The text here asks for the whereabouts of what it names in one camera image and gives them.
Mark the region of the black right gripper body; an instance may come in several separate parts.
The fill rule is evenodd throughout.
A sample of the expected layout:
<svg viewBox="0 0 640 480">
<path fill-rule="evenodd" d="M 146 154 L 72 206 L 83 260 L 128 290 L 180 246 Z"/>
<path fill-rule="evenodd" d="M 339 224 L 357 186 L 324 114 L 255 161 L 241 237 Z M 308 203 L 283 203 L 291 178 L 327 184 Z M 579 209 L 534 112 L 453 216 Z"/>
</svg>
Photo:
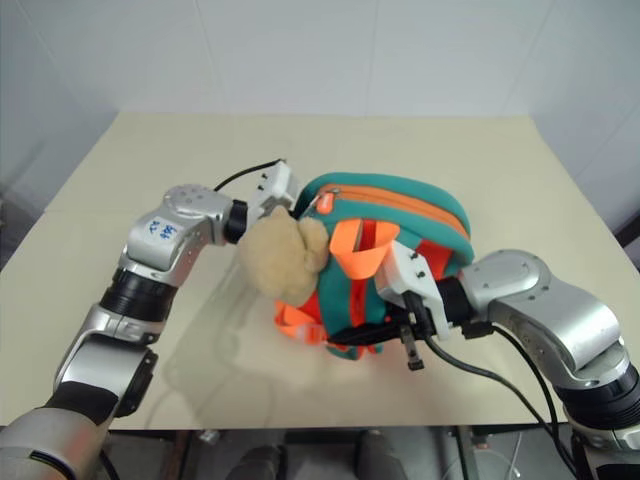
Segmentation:
<svg viewBox="0 0 640 480">
<path fill-rule="evenodd" d="M 433 335 L 433 321 L 428 309 L 421 300 L 412 297 L 407 306 L 401 307 L 387 304 L 391 323 L 398 331 L 400 340 L 407 355 L 407 366 L 410 371 L 425 368 L 423 359 L 418 351 L 417 343 L 425 342 Z"/>
</svg>

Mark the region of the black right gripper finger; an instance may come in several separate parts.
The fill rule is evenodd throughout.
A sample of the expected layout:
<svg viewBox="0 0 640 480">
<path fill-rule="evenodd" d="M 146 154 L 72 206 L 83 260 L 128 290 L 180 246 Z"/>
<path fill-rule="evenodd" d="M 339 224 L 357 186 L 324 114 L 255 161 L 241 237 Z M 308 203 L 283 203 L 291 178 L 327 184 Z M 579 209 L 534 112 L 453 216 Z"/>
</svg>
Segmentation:
<svg viewBox="0 0 640 480">
<path fill-rule="evenodd" d="M 398 340 L 398 334 L 373 334 L 373 335 L 333 335 L 327 339 L 327 343 L 340 350 L 350 350 L 369 347 L 376 349 L 386 342 Z"/>
<path fill-rule="evenodd" d="M 400 327 L 394 322 L 363 324 L 343 330 L 345 336 L 398 336 L 399 333 Z"/>
</svg>

